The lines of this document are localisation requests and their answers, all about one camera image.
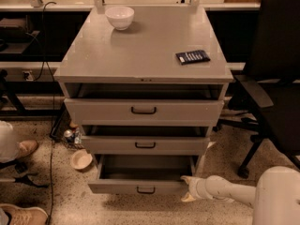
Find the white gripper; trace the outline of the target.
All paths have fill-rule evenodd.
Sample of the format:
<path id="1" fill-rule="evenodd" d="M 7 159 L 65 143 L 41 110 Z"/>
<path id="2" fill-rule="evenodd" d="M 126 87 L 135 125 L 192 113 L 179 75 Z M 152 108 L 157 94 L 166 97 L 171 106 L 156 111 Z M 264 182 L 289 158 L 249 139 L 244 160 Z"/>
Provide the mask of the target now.
<path id="1" fill-rule="evenodd" d="M 183 203 L 190 203 L 196 200 L 210 198 L 205 187 L 205 179 L 186 175 L 183 175 L 180 178 L 188 184 L 188 192 L 181 198 Z"/>

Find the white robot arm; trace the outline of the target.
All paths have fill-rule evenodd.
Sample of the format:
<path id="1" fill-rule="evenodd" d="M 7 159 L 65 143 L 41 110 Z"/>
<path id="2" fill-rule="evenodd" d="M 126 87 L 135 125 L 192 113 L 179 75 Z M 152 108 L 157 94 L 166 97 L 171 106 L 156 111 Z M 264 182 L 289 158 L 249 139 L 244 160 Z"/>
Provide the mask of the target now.
<path id="1" fill-rule="evenodd" d="M 282 166 L 266 170 L 255 187 L 183 175 L 188 185 L 183 202 L 200 199 L 239 202 L 253 209 L 252 225 L 300 225 L 300 172 Z"/>

